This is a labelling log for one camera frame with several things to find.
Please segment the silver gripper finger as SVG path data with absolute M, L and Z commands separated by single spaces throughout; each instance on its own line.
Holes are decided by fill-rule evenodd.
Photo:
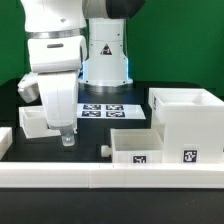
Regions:
M 64 146 L 73 146 L 75 144 L 75 138 L 73 133 L 65 133 L 61 136 L 62 144 Z

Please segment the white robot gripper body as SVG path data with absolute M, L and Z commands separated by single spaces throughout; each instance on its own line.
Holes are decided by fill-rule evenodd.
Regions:
M 77 73 L 39 73 L 37 81 L 47 124 L 62 135 L 72 134 L 77 124 Z

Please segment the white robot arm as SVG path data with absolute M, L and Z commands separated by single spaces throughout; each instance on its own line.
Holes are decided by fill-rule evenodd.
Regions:
M 75 144 L 78 89 L 116 92 L 130 87 L 126 21 L 146 0 L 20 0 L 31 71 L 18 84 L 27 138 L 59 135 Z

